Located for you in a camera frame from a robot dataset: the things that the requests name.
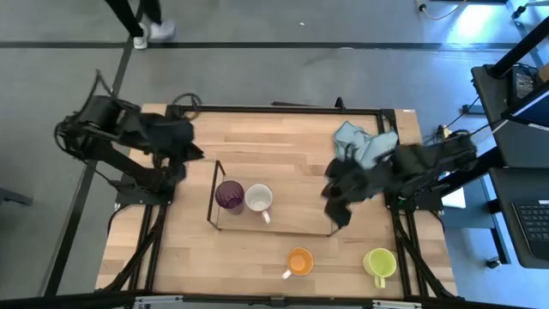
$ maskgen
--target concrete floor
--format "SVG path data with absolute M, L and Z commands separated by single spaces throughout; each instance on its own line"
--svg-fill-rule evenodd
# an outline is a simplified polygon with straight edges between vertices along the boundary
M 296 41 L 370 43 L 514 43 L 521 35 L 504 5 L 469 4 L 442 21 L 420 15 L 413 0 L 164 0 L 178 24 L 176 41 Z M 514 0 L 515 6 L 521 2 Z M 131 1 L 136 7 L 136 0 Z M 455 5 L 429 2 L 432 14 Z M 549 11 L 529 8 L 530 30 Z M 125 42 L 127 34 L 101 1 L 3 0 L 0 42 Z M 350 107 L 413 108 L 424 136 L 455 118 L 476 97 L 470 68 L 492 64 L 505 51 L 153 49 L 131 54 L 120 96 L 136 104 L 167 102 L 195 92 L 204 104 L 268 105 L 274 100 Z M 0 187 L 34 197 L 23 208 L 0 208 L 0 299 L 41 293 L 51 267 L 82 164 L 55 147 L 53 127 L 79 109 L 102 70 L 113 81 L 122 56 L 112 49 L 0 49 Z M 546 43 L 540 57 L 549 61 Z M 523 62 L 534 64 L 530 56 Z M 454 129 L 486 123 L 465 117 Z M 480 148 L 493 140 L 479 136 Z M 119 173 L 100 165 L 112 178 Z M 71 251 L 60 294 L 94 289 L 115 192 L 94 182 Z M 496 270 L 482 267 L 495 255 L 490 233 L 446 233 L 461 296 L 517 306 L 549 307 L 542 290 L 546 270 L 525 270 L 516 257 Z M 185 304 L 188 307 L 206 305 Z

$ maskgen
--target green mug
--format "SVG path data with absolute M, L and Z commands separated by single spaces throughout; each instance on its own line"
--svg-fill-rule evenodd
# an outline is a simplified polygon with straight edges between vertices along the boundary
M 375 278 L 376 288 L 385 288 L 385 278 L 396 271 L 396 259 L 391 251 L 377 248 L 369 251 L 362 258 L 364 270 Z

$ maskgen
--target person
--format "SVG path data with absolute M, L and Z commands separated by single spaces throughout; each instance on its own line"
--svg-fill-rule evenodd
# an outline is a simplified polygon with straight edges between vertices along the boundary
M 134 40 L 137 50 L 144 50 L 148 45 L 149 33 L 145 24 L 137 21 L 128 0 L 105 0 L 114 14 L 122 22 Z M 141 0 L 143 13 L 151 21 L 150 39 L 170 39 L 175 34 L 172 21 L 162 20 L 159 0 Z

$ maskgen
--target keyboard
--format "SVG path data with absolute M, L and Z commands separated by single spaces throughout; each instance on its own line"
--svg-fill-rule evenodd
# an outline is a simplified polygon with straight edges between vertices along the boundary
M 530 253 L 549 261 L 549 204 L 513 203 L 513 208 Z

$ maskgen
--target light blue cloth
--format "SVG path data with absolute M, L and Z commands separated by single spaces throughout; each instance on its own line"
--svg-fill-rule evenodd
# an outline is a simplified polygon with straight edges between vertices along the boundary
M 375 158 L 393 149 L 398 142 L 398 136 L 394 131 L 383 133 L 378 136 L 371 136 L 362 127 L 352 125 L 348 121 L 334 134 L 335 156 L 345 159 L 347 155 L 354 152 L 354 159 L 364 168 L 372 168 L 376 165 Z

